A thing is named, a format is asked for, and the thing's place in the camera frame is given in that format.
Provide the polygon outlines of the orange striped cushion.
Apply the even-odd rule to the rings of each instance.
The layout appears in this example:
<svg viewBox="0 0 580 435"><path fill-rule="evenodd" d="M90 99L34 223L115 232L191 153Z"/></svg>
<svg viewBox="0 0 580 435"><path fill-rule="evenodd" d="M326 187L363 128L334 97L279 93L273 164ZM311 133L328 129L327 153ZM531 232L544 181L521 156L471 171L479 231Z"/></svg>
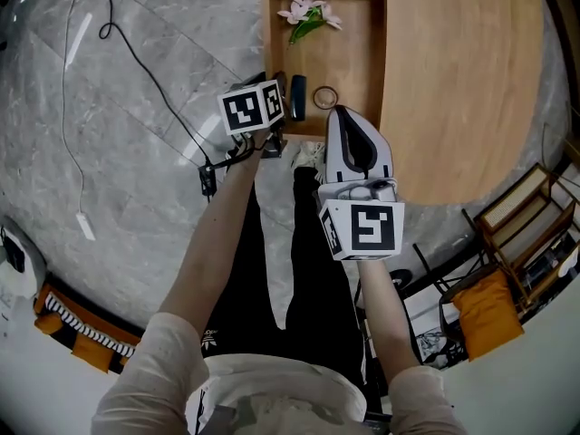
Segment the orange striped cushion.
<svg viewBox="0 0 580 435"><path fill-rule="evenodd" d="M105 373L121 373L143 335L138 326L55 281L44 282L34 313L38 330Z"/></svg>

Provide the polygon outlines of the person's white shirt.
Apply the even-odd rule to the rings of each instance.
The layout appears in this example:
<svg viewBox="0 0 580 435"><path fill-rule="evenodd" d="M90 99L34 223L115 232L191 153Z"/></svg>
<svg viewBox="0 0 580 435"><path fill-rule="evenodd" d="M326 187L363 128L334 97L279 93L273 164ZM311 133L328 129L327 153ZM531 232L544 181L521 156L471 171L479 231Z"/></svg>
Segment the person's white shirt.
<svg viewBox="0 0 580 435"><path fill-rule="evenodd" d="M155 314L92 417L91 435L192 435L189 397L203 391L201 431L216 435L372 435L362 392L340 373L286 358L203 358L184 319Z"/></svg>

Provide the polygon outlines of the person's right forearm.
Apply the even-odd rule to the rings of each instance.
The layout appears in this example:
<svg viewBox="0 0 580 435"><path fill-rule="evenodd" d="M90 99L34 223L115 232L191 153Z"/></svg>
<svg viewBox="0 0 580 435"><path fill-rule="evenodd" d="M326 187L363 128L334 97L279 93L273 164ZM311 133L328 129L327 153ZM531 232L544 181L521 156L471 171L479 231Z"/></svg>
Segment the person's right forearm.
<svg viewBox="0 0 580 435"><path fill-rule="evenodd" d="M399 373L419 365L409 322L386 265L381 260L365 260L357 266L373 347L390 383Z"/></svg>

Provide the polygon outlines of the person's black trousers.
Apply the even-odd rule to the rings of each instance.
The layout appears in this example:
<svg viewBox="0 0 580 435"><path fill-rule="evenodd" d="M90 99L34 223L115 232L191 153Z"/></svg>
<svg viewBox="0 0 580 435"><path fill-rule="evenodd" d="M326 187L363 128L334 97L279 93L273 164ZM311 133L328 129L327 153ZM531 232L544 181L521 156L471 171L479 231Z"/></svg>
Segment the person's black trousers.
<svg viewBox="0 0 580 435"><path fill-rule="evenodd" d="M294 294L285 328L270 302L260 207L251 194L226 288L209 318L205 357L262 354L323 366L363 386L363 337L343 265L335 261L317 216L316 170L294 171L295 230L291 246Z"/></svg>

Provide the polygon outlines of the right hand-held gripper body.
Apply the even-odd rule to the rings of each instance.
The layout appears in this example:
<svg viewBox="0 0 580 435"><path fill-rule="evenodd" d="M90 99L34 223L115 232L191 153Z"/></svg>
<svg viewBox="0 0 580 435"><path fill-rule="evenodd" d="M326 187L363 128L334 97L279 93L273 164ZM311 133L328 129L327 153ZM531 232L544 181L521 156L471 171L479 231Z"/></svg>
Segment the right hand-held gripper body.
<svg viewBox="0 0 580 435"><path fill-rule="evenodd" d="M395 179L327 183L318 197L333 259L381 260L401 252L405 204L397 200Z"/></svg>

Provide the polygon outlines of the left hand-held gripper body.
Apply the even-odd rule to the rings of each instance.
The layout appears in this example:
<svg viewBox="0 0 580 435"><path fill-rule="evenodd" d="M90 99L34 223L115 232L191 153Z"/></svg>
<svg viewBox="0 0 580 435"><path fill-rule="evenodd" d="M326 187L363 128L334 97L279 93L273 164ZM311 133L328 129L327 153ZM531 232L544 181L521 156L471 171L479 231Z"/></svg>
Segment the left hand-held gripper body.
<svg viewBox="0 0 580 435"><path fill-rule="evenodd" d="M264 148L264 158L280 158L285 146L282 128L285 125L286 76L277 72L272 80L261 72L235 83L217 97L227 135L242 135L269 129L271 136Z"/></svg>

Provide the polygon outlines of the person's left forearm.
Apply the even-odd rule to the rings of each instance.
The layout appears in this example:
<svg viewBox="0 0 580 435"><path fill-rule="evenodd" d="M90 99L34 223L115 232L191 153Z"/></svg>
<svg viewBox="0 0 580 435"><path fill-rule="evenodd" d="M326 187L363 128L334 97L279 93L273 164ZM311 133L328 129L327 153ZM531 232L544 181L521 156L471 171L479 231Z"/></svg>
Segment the person's left forearm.
<svg viewBox="0 0 580 435"><path fill-rule="evenodd" d="M260 150L254 151L227 171L159 309L184 319L198 333L205 330L231 274L261 155Z"/></svg>

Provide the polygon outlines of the person's right white sneaker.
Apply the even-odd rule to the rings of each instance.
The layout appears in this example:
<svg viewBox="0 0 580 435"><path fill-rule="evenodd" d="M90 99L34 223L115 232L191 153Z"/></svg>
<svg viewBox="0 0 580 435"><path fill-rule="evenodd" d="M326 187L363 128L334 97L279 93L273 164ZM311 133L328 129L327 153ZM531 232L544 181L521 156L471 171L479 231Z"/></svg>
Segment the person's right white sneaker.
<svg viewBox="0 0 580 435"><path fill-rule="evenodd" d="M303 141L291 162L291 168L319 169L324 165L325 145L322 142Z"/></svg>

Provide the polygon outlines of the black pouch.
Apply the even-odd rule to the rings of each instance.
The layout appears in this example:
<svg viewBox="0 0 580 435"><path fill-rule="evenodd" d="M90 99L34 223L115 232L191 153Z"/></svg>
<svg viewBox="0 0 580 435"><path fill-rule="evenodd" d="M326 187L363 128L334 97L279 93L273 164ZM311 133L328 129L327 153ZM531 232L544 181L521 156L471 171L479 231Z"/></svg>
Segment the black pouch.
<svg viewBox="0 0 580 435"><path fill-rule="evenodd" d="M4 227L0 227L0 241L5 249L8 264L18 273L23 274L25 271L24 251L6 234Z"/></svg>

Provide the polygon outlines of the pink artificial flower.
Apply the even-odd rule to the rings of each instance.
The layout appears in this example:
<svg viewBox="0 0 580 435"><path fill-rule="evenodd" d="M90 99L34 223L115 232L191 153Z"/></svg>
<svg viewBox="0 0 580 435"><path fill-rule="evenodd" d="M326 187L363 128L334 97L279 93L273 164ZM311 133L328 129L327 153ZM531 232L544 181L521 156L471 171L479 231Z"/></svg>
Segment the pink artificial flower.
<svg viewBox="0 0 580 435"><path fill-rule="evenodd" d="M278 11L277 15L293 26L288 39L289 45L296 44L325 24L335 30L343 30L342 19L335 15L332 7L323 0L290 0L289 8Z"/></svg>

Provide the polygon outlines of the white power adapter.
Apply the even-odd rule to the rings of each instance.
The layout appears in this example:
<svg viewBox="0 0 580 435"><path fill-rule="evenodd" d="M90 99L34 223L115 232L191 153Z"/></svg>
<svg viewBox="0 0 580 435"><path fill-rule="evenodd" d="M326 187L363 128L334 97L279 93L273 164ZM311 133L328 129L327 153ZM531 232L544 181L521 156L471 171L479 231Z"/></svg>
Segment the white power adapter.
<svg viewBox="0 0 580 435"><path fill-rule="evenodd" d="M91 221L89 220L88 216L83 212L78 212L76 214L76 219L85 238L89 241L95 241L96 235L94 233Z"/></svg>

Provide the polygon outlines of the plain orange cushion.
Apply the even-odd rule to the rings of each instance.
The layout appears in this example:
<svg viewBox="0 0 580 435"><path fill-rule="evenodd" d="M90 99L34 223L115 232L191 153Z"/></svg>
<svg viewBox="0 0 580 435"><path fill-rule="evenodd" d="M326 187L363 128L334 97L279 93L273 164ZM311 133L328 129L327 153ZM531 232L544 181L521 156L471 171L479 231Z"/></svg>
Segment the plain orange cushion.
<svg viewBox="0 0 580 435"><path fill-rule="evenodd" d="M452 303L459 311L459 325L471 362L525 333L501 269L456 293Z"/></svg>

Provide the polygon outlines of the dark frame chair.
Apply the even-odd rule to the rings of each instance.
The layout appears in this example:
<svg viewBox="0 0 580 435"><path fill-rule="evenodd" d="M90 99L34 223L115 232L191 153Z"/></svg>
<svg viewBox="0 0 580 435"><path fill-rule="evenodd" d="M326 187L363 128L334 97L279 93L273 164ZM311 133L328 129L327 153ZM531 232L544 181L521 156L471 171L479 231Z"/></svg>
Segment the dark frame chair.
<svg viewBox="0 0 580 435"><path fill-rule="evenodd" d="M481 267L477 272L468 275L463 279L461 279L460 281L458 281L455 285L449 288L440 297L439 315L440 315L441 331L451 341L461 344L465 348L465 350L466 347L464 342L464 336L459 325L459 311L452 303L452 298L456 293L458 293L462 289L474 285L475 282L482 276L490 274L492 271L496 269L501 269L505 273L505 270L500 268L499 266L485 265Z"/></svg>

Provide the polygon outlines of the white round stool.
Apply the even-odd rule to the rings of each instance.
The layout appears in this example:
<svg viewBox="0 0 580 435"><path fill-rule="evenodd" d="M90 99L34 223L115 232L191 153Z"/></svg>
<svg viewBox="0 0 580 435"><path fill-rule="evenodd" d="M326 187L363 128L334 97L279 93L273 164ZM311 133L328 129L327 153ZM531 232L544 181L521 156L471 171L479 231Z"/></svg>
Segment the white round stool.
<svg viewBox="0 0 580 435"><path fill-rule="evenodd" d="M20 274L8 264L0 241L0 285L7 287L16 296L31 298L37 294L46 277L44 256L10 217L0 217L0 227L5 228L6 234L24 251L25 256L25 271Z"/></svg>

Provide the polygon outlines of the wooden rattan rack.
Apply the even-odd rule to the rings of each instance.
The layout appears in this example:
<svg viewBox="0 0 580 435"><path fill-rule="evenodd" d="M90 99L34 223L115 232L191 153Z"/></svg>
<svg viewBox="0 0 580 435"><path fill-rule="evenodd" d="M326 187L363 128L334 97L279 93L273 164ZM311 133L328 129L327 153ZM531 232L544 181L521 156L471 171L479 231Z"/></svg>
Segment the wooden rattan rack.
<svg viewBox="0 0 580 435"><path fill-rule="evenodd" d="M539 164L475 217L522 314L580 274L580 188Z"/></svg>

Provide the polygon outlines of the wooden drawer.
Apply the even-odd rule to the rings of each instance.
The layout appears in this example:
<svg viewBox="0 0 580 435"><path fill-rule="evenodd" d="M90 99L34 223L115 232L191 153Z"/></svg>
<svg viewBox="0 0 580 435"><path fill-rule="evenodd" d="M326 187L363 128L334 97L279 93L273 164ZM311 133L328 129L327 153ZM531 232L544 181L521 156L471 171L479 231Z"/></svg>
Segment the wooden drawer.
<svg viewBox="0 0 580 435"><path fill-rule="evenodd" d="M294 44L292 27L277 13L289 0L262 0L264 63L269 77L278 72L287 79L306 78L305 119L288 119L284 135L289 140L323 141L328 112L315 106L314 91L331 87L338 102L380 125L386 59L385 0L323 0L343 21L342 30L329 24Z"/></svg>

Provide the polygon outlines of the wooden oval table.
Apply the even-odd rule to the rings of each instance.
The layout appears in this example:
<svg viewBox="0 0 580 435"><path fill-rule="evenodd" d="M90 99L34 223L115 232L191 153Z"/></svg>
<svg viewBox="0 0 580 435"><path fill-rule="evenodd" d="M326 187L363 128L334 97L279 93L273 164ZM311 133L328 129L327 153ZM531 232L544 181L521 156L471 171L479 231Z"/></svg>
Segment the wooden oval table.
<svg viewBox="0 0 580 435"><path fill-rule="evenodd" d="M537 101L542 0L386 0L380 130L400 195L483 198L515 168Z"/></svg>

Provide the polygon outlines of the dark blue case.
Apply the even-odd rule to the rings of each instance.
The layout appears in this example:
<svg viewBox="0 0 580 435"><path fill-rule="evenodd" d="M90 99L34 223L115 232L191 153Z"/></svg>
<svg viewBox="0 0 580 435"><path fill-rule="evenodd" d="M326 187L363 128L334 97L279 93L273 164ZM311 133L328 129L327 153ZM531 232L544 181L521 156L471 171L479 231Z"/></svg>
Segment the dark blue case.
<svg viewBox="0 0 580 435"><path fill-rule="evenodd" d="M306 114L306 78L295 74L291 80L290 114L293 121L304 121Z"/></svg>

